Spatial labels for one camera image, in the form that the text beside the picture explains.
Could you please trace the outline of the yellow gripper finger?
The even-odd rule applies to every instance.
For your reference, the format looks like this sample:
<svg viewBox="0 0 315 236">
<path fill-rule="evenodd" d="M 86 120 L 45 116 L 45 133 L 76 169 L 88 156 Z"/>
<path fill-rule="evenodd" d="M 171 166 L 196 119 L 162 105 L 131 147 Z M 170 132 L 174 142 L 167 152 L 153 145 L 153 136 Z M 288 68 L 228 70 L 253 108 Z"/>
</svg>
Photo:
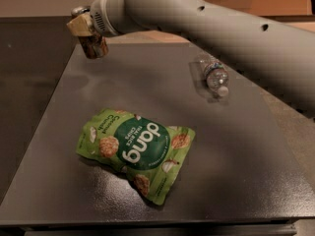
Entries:
<svg viewBox="0 0 315 236">
<path fill-rule="evenodd" d="M 71 20 L 67 27 L 73 36 L 91 36 L 94 31 L 93 21 L 89 13 L 84 13 Z"/>
</svg>

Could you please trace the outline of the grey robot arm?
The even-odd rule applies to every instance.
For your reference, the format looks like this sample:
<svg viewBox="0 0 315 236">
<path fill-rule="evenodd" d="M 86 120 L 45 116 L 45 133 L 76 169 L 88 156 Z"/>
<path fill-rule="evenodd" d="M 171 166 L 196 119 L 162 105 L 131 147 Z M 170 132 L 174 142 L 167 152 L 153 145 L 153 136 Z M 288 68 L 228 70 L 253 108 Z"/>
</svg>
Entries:
<svg viewBox="0 0 315 236">
<path fill-rule="evenodd" d="M 94 0 L 74 36 L 160 30 L 179 35 L 295 110 L 315 117 L 315 33 L 204 0 Z"/>
</svg>

